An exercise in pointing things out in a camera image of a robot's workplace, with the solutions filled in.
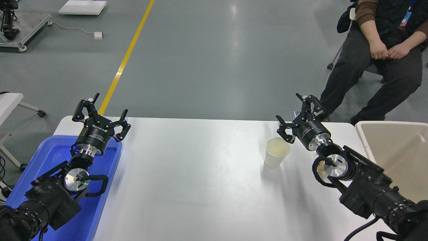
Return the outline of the person's right hand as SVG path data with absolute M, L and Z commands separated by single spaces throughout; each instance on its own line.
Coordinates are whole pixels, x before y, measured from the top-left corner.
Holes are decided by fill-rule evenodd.
M 374 60 L 385 60 L 388 56 L 388 49 L 380 40 L 369 40 L 370 56 Z

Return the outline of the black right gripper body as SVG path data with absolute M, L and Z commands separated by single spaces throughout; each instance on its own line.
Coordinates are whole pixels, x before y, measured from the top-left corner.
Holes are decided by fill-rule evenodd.
M 296 126 L 293 128 L 293 135 L 307 150 L 316 150 L 321 144 L 328 142 L 328 130 L 316 119 L 303 120 L 297 117 L 293 124 Z

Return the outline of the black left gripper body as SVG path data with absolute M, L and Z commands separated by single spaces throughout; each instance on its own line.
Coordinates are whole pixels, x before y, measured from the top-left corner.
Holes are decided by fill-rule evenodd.
M 77 145 L 90 145 L 99 152 L 104 152 L 114 130 L 112 121 L 104 116 L 92 116 L 84 121 L 84 128 L 79 134 Z

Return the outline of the person's left hand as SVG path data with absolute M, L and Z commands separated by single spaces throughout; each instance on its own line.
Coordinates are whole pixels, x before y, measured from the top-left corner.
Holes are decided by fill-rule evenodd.
M 411 49 L 412 47 L 408 46 L 406 43 L 397 44 L 388 50 L 387 58 L 393 60 L 402 59 Z

